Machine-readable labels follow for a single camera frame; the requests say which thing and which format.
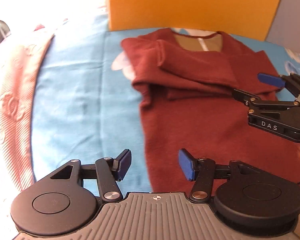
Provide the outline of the orange headboard panel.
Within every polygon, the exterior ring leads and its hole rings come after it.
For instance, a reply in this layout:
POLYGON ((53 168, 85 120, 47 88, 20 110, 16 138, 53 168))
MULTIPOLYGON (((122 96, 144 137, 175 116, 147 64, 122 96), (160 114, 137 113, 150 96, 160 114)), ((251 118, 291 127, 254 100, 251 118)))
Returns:
POLYGON ((106 0, 111 30, 177 27, 265 40, 280 0, 106 0))

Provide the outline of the light blue bed sheet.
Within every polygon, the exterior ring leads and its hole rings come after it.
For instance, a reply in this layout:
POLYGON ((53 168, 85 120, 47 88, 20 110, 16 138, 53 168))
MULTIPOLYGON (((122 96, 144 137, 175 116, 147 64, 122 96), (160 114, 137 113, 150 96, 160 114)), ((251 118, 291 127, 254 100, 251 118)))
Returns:
MULTIPOLYGON (((71 159, 90 164, 128 148, 132 165, 121 190, 153 191, 140 115, 142 95, 132 86, 135 74, 121 42, 157 30, 110 31, 106 16, 70 21, 57 30, 41 65, 33 100, 31 146, 36 179, 71 159)), ((199 37, 219 32, 171 30, 199 37)), ((264 51, 276 74, 282 72, 283 66, 266 47, 230 36, 253 51, 264 51)))

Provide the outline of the pink embroidered blanket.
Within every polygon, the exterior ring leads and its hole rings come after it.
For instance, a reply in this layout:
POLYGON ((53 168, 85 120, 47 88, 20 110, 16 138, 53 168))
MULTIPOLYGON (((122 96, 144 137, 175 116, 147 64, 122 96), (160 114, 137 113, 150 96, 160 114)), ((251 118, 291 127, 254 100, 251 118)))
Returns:
POLYGON ((0 156, 17 191, 34 183, 31 120, 40 66, 54 38, 42 24, 0 44, 0 156))

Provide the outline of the dark red knit sweater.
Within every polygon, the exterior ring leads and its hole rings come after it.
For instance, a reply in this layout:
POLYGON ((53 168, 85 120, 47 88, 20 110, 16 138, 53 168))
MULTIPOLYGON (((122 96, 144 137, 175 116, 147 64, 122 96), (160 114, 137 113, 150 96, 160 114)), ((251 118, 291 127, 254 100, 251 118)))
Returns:
POLYGON ((224 32, 186 36, 171 29, 125 38, 121 47, 141 93, 145 156, 153 191, 190 192, 178 152, 219 164, 240 160, 293 182, 300 181, 300 144, 248 125, 247 107, 232 97, 242 89, 275 100, 261 83, 276 74, 264 51, 253 51, 224 32))

